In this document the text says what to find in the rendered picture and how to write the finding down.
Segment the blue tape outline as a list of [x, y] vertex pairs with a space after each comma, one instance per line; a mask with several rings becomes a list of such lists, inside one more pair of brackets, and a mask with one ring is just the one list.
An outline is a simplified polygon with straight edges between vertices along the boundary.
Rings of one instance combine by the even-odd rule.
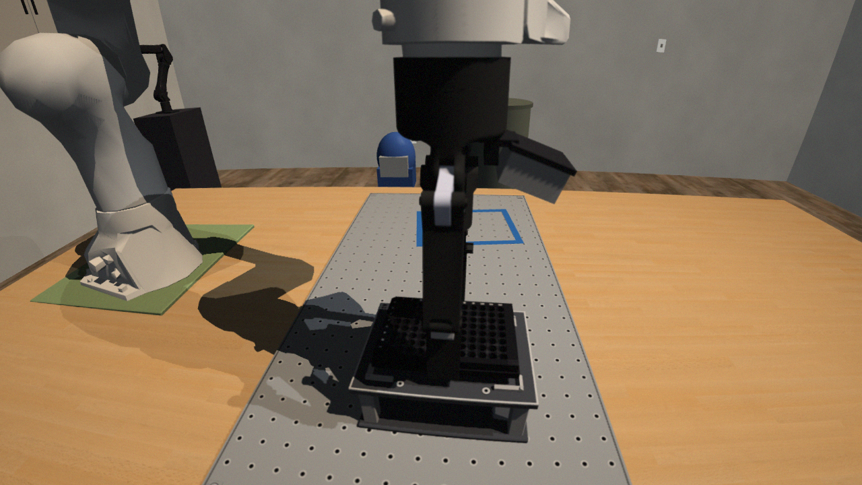
[[[473, 245], [521, 245], [524, 243], [521, 240], [521, 236], [517, 229], [515, 229], [515, 225], [512, 219], [509, 217], [507, 209], [473, 209], [472, 212], [502, 212], [504, 214], [504, 218], [507, 221], [509, 229], [513, 233], [515, 240], [472, 240]], [[418, 212], [418, 247], [422, 247], [422, 215], [421, 212]]]

